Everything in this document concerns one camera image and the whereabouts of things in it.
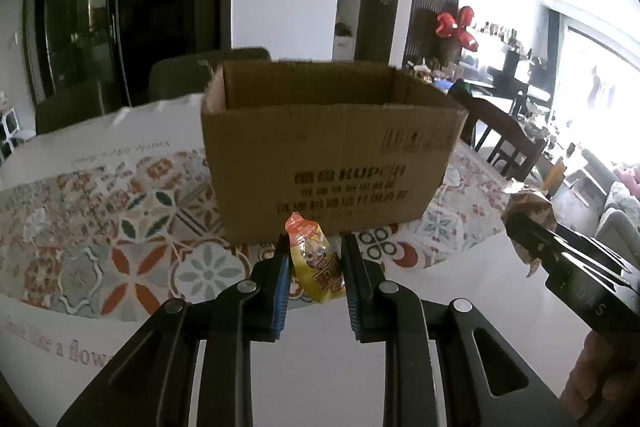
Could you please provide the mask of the right hand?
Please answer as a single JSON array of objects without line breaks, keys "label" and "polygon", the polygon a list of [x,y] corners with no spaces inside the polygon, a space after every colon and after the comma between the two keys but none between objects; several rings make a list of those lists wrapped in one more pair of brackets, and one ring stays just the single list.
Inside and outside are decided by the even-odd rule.
[{"label": "right hand", "polygon": [[638,372],[638,349],[613,363],[615,357],[614,348],[603,337],[593,331],[586,336],[561,395],[561,401],[575,419],[587,414],[589,400],[597,391],[602,400],[615,402]]}]

